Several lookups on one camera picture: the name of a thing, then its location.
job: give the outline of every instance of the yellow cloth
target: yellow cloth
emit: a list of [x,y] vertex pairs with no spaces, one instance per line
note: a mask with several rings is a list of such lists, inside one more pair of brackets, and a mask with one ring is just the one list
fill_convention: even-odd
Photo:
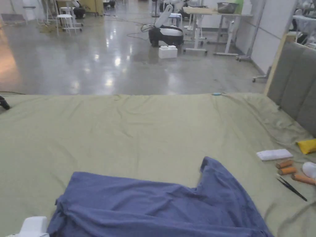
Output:
[[316,139],[300,141],[297,143],[303,154],[316,152]]

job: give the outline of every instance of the blue object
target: blue object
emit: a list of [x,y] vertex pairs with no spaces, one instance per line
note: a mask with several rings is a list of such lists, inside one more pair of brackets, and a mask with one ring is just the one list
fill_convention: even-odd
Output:
[[205,157],[196,188],[74,172],[48,227],[58,236],[272,236],[220,162]]

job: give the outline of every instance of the cable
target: cable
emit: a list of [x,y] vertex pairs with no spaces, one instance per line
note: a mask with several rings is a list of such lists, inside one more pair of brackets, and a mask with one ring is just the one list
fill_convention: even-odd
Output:
[[19,93],[19,92],[13,92],[13,91],[4,91],[4,90],[0,91],[0,94],[1,94],[1,93],[14,93],[14,94],[21,94],[21,95],[26,95],[26,94],[23,94],[23,93]]
[[[153,25],[150,25],[150,24],[143,24],[143,23],[138,22],[138,21],[126,20],[126,19],[122,19],[122,18],[117,18],[117,17],[115,17],[115,16],[112,16],[112,18],[114,18],[114,20],[112,20],[112,19],[111,19],[111,20],[110,20],[110,19],[106,19],[106,20],[107,20],[107,21],[131,22],[131,23],[135,23],[136,25],[141,25],[141,28],[140,28],[141,32],[129,33],[129,34],[126,35],[127,37],[131,37],[131,38],[136,38],[136,39],[141,39],[141,40],[148,40],[149,38],[144,39],[144,38],[142,38],[142,37],[132,36],[132,35],[133,35],[133,34],[140,34],[140,33],[143,33],[143,32],[147,32],[147,31],[149,31],[151,28],[154,28]],[[138,19],[132,19],[132,20],[142,20],[142,19],[151,19],[151,17],[150,17],[150,18],[138,18]]]
[[140,33],[142,33],[142,32],[137,32],[137,33],[129,33],[129,34],[127,34],[126,36],[127,36],[127,37],[132,37],[132,38],[136,38],[136,39],[148,40],[148,39],[144,39],[144,38],[142,38],[142,37],[137,37],[137,36],[131,36],[131,34],[140,34]]

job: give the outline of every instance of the tweezers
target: tweezers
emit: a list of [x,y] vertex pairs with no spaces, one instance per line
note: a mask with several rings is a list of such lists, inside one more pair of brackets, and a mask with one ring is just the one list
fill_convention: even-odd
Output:
[[285,187],[287,187],[289,190],[291,190],[293,193],[295,193],[297,196],[299,196],[300,198],[302,198],[305,202],[307,202],[307,199],[300,194],[292,185],[290,185],[287,181],[285,181],[282,177],[280,177],[280,179],[282,179],[284,182],[282,182],[281,180],[279,180],[278,178],[276,178],[281,184],[283,184]]

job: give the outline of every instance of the desk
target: desk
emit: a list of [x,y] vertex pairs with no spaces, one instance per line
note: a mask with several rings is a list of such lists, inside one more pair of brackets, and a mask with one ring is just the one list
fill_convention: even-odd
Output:
[[[234,22],[235,22],[237,17],[239,17],[239,18],[241,18],[241,17],[252,17],[252,15],[222,14],[222,13],[218,13],[218,11],[216,9],[214,9],[214,8],[184,7],[183,10],[184,10],[184,12],[186,12],[188,14],[196,15],[195,21],[193,23],[194,48],[186,48],[186,49],[184,49],[184,52],[186,50],[203,51],[205,53],[205,55],[207,55],[207,50],[206,49],[203,49],[203,48],[199,49],[198,48],[200,27],[198,27],[197,21],[199,22],[199,25],[200,25],[201,22],[202,22],[202,16],[203,15],[221,15],[221,22],[220,22],[219,29],[218,29],[217,40],[215,42],[211,42],[211,43],[216,44],[214,54],[216,54],[216,55],[238,56],[238,54],[236,54],[236,53],[229,53],[229,48],[230,48],[230,44],[231,44],[232,37],[233,37],[234,27],[235,27]],[[225,52],[218,52],[218,45],[221,44],[219,42],[219,39],[220,39],[220,36],[221,36],[221,33],[222,33],[222,26],[223,26],[224,18],[227,18],[230,21],[229,28],[228,28],[228,40],[227,40],[227,43],[226,43]]]
[[76,27],[76,24],[80,24],[81,26],[83,26],[82,23],[77,23],[76,21],[76,16],[74,14],[74,10],[72,7],[69,6],[69,3],[73,2],[74,0],[57,0],[58,2],[65,2],[66,6],[70,9],[71,15],[72,15],[72,21],[70,22],[70,27],[68,29],[78,29],[80,31],[82,31],[81,27]]

